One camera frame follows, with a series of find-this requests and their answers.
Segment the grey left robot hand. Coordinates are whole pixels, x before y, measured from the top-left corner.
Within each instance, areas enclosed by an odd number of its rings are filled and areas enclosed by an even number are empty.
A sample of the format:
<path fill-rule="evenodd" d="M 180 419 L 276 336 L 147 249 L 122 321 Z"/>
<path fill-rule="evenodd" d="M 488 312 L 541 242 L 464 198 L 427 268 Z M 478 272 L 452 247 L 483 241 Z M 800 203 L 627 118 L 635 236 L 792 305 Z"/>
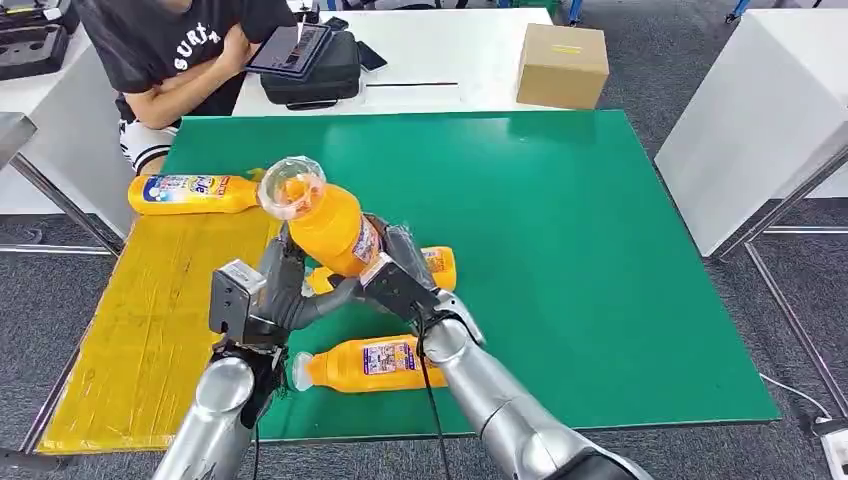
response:
<path fill-rule="evenodd" d="M 291 332 L 308 327 L 362 293 L 356 278 L 344 278 L 328 293 L 304 295 L 305 259 L 305 252 L 294 242 L 288 225 L 283 224 L 260 262 L 267 283 L 248 317 L 248 342 L 283 346 Z"/>

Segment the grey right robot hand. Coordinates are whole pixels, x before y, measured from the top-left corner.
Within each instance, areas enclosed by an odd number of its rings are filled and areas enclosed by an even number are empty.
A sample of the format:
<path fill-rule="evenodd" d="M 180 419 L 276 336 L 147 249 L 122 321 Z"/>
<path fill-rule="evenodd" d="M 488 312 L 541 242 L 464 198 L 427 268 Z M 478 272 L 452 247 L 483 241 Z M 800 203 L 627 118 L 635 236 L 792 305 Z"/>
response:
<path fill-rule="evenodd" d="M 410 230 L 404 225 L 389 224 L 382 217 L 372 213 L 365 213 L 365 218 L 379 234 L 381 250 L 424 288 L 436 290 L 437 284 Z"/>

